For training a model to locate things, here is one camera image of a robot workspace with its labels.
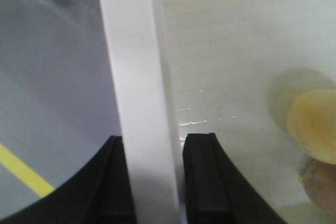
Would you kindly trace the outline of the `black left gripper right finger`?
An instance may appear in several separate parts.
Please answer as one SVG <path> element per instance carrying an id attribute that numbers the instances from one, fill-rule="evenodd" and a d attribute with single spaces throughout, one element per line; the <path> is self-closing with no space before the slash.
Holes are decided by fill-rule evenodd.
<path id="1" fill-rule="evenodd" d="M 188 223 L 285 223 L 245 179 L 214 133 L 190 133 L 183 147 Z"/>

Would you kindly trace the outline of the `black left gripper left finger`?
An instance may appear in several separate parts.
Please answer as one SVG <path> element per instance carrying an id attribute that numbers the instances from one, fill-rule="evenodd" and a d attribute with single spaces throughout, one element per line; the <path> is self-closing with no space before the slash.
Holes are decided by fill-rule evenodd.
<path id="1" fill-rule="evenodd" d="M 136 223 L 122 137 L 109 137 L 68 181 L 1 223 Z"/>

